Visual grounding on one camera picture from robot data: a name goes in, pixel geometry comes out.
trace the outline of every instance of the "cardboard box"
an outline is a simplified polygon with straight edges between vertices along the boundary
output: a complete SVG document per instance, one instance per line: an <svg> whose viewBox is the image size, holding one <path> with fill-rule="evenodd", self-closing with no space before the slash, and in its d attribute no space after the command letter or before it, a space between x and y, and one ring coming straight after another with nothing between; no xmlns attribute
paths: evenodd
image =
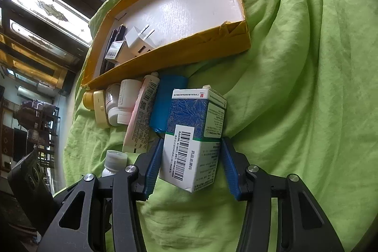
<svg viewBox="0 0 378 252"><path fill-rule="evenodd" d="M155 48L99 76L110 34L121 24L128 30L149 25ZM125 78L240 53L250 45L242 0L121 0L100 25L81 85L104 89Z"/></svg>
<svg viewBox="0 0 378 252"><path fill-rule="evenodd" d="M174 90L159 177L194 192L214 182L227 102L210 89Z"/></svg>

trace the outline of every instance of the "blue cylinder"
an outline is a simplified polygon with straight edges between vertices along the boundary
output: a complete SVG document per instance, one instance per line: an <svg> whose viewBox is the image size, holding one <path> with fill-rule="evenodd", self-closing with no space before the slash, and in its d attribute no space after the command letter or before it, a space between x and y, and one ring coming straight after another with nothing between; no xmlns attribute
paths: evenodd
<svg viewBox="0 0 378 252"><path fill-rule="evenodd" d="M186 89L187 85L188 78L184 76L162 75L160 77L159 88L150 118L150 127L154 132L159 134L166 132L173 90Z"/></svg>

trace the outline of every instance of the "blue gripper pad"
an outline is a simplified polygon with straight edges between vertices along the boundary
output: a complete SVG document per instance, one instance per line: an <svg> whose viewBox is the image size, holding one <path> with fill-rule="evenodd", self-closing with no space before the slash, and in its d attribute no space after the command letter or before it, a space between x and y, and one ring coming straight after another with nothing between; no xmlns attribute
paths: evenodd
<svg viewBox="0 0 378 252"><path fill-rule="evenodd" d="M160 139L158 145L156 146L155 153L152 156L151 162L147 168L145 185L143 189L143 194L146 196L146 199L153 193L156 179L159 174L160 165L161 165L161 156L163 155L163 145L164 140Z"/></svg>
<svg viewBox="0 0 378 252"><path fill-rule="evenodd" d="M224 167L224 173L226 175L228 188L230 189L230 193L235 197L237 201L241 199L241 190L239 187L239 175L236 171L236 167L234 161L231 157L230 151L228 149L227 143L222 138L221 140L221 147L220 147L220 157Z"/></svg>

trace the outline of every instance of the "blue and white medicine box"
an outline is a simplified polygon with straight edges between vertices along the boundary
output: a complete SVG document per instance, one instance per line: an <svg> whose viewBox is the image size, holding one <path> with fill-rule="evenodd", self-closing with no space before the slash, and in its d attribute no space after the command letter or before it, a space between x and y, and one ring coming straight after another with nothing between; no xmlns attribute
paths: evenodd
<svg viewBox="0 0 378 252"><path fill-rule="evenodd" d="M194 192L214 182L227 101L211 89L174 90L159 177Z"/></svg>

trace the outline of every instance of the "yellow container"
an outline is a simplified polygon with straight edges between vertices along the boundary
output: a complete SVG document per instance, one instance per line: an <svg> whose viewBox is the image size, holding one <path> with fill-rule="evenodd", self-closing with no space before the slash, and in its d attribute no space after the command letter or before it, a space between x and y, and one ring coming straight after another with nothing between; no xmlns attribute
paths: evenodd
<svg viewBox="0 0 378 252"><path fill-rule="evenodd" d="M148 31L155 49L99 76L113 29L124 24ZM120 0L93 40L81 86L104 89L152 71L226 57L251 46L242 0Z"/></svg>

